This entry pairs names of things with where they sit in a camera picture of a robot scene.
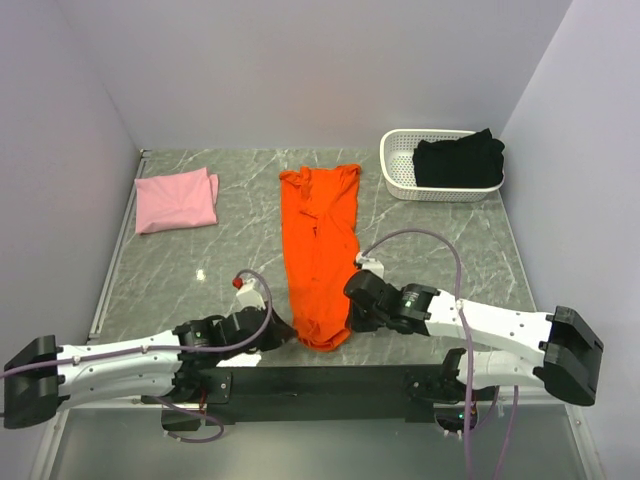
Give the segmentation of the orange t shirt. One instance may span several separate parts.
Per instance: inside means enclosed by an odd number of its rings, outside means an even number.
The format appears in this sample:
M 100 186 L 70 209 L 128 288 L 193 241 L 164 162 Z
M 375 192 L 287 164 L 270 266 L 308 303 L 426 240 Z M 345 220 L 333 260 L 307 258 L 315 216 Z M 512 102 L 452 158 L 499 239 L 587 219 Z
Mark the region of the orange t shirt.
M 306 347 L 328 352 L 350 336 L 346 282 L 356 272 L 361 167 L 302 167 L 279 175 L 284 266 L 293 327 Z

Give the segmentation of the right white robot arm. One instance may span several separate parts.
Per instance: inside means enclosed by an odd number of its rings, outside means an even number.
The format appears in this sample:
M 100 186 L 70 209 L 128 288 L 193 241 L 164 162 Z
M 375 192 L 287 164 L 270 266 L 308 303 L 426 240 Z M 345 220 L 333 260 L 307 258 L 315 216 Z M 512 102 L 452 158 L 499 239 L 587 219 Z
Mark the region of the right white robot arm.
M 604 343 L 574 309 L 522 312 L 456 299 L 434 287 L 397 289 L 369 270 L 346 283 L 351 327 L 386 327 L 400 334 L 471 340 L 487 349 L 466 351 L 439 374 L 444 395 L 460 399 L 472 388 L 542 387 L 572 405 L 596 401 Z

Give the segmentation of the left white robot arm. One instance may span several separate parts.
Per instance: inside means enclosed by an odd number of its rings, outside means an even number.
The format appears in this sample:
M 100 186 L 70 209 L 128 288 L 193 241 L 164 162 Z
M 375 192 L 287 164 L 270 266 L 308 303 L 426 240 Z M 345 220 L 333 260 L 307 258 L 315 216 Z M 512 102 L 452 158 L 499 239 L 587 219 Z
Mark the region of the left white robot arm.
M 276 313 L 246 307 L 123 342 L 74 346 L 38 337 L 4 366 L 3 426 L 24 429 L 66 409 L 128 396 L 211 399 L 219 385 L 209 377 L 214 368 L 254 366 L 294 335 Z

